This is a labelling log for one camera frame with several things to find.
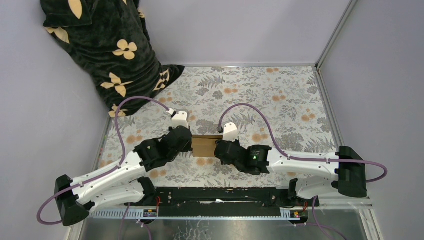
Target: reflective metal surface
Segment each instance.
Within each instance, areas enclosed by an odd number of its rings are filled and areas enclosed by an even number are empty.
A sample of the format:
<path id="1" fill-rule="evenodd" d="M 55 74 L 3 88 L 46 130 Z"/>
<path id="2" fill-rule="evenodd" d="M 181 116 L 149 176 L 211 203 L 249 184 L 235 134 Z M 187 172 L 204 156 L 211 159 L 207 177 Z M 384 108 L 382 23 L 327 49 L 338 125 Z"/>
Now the reflective metal surface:
<path id="1" fill-rule="evenodd" d="M 314 223 L 309 210 L 308 223 Z M 321 224 L 342 232 L 349 240 L 366 240 L 361 217 L 355 210 L 317 210 Z M 117 240 L 121 220 L 89 218 L 81 240 Z M 267 220 L 156 220 L 148 225 L 154 240 L 327 240 L 316 226 L 294 227 L 288 221 Z M 336 233 L 334 239 L 341 240 Z M 146 228 L 126 220 L 122 240 L 148 240 Z"/>

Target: cable clip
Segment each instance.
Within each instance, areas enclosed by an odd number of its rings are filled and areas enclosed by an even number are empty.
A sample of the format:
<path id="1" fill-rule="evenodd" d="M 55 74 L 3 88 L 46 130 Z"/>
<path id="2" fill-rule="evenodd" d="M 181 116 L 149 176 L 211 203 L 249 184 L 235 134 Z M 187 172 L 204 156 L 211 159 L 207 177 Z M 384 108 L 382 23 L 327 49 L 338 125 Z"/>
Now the cable clip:
<path id="1" fill-rule="evenodd" d="M 140 224 L 140 228 L 143 228 L 145 226 L 145 224 L 140 219 L 137 219 L 137 223 L 136 224 Z"/>
<path id="2" fill-rule="evenodd" d="M 167 113 L 169 113 L 171 115 L 171 118 L 173 118 L 176 114 L 177 111 L 175 111 L 174 109 L 170 108 L 168 111 L 166 111 Z"/>
<path id="3" fill-rule="evenodd" d="M 121 163 L 120 163 L 120 161 L 116 161 L 116 164 L 115 165 L 118 167 L 118 169 L 121 169 Z"/>

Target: silver bar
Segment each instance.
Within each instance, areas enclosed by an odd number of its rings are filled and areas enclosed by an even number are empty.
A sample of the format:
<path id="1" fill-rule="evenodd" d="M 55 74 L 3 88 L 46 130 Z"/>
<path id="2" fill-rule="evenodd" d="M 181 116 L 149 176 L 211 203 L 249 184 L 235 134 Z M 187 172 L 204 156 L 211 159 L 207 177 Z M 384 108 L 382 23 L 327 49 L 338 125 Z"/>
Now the silver bar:
<path id="1" fill-rule="evenodd" d="M 345 26 L 346 21 L 348 20 L 349 16 L 351 15 L 357 3 L 358 3 L 358 0 L 350 0 L 349 4 L 346 7 L 346 10 L 344 10 L 344 13 L 340 18 L 340 21 L 338 21 L 338 24 L 335 27 L 335 30 L 332 33 L 327 45 L 325 46 L 324 51 L 322 52 L 321 56 L 316 62 L 317 68 L 320 69 L 323 66 L 323 63 L 326 60 L 326 57 L 328 56 L 331 48 L 333 47 L 334 42 L 336 41 L 343 27 Z"/>
<path id="2" fill-rule="evenodd" d="M 299 218 L 290 216 L 290 210 L 282 209 L 281 216 L 160 216 L 160 217 L 143 217 L 146 208 L 130 209 L 125 219 L 141 219 L 141 220 L 291 220 L 298 221 Z M 125 208 L 104 208 L 90 214 L 90 218 L 94 219 L 122 219 Z"/>
<path id="3" fill-rule="evenodd" d="M 331 104 L 327 88 L 324 84 L 324 81 L 321 76 L 321 71 L 318 71 L 317 68 L 313 69 L 315 74 L 316 82 L 318 83 L 319 92 L 321 93 L 322 101 L 324 102 L 325 113 L 330 122 L 331 134 L 334 138 L 337 150 L 340 146 L 344 146 L 345 142 L 343 141 L 342 135 L 340 133 L 339 124 L 337 123 L 336 116 L 334 114 L 333 106 Z"/>
<path id="4" fill-rule="evenodd" d="M 186 68 L 248 68 L 248 67 L 315 67 L 317 64 L 315 62 L 311 63 L 175 63 L 184 65 Z"/>

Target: red wire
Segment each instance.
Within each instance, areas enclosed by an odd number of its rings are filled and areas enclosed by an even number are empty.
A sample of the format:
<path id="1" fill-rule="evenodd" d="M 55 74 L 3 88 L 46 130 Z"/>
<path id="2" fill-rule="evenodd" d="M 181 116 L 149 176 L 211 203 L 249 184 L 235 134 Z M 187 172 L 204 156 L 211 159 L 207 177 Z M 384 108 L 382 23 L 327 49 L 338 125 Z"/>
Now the red wire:
<path id="1" fill-rule="evenodd" d="M 157 196 L 156 197 L 156 212 L 158 212 L 159 204 L 161 204 L 161 197 L 160 196 Z"/>
<path id="2" fill-rule="evenodd" d="M 308 208 L 308 202 L 307 201 L 305 201 L 305 205 L 304 205 L 304 207 L 303 207 L 303 210 L 302 210 L 302 213 L 304 212 L 304 211 L 306 211 L 306 209 Z"/>

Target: lavender wall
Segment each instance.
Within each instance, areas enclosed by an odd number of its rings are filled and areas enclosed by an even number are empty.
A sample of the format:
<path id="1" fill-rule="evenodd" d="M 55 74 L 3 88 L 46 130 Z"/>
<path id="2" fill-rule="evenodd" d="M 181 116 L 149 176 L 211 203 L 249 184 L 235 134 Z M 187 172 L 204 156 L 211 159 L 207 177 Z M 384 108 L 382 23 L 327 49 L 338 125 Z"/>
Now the lavender wall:
<path id="1" fill-rule="evenodd" d="M 90 77 L 43 28 L 38 0 L 0 6 L 0 239 L 61 240 L 40 205 L 55 179 L 91 171 L 108 118 Z M 60 219 L 56 205 L 43 213 Z"/>
<path id="2" fill-rule="evenodd" d="M 322 67 L 345 144 L 389 169 L 368 184 L 386 240 L 423 233 L 423 10 L 417 0 L 359 1 Z"/>
<path id="3" fill-rule="evenodd" d="M 315 63 L 349 0 L 141 0 L 165 64 Z"/>

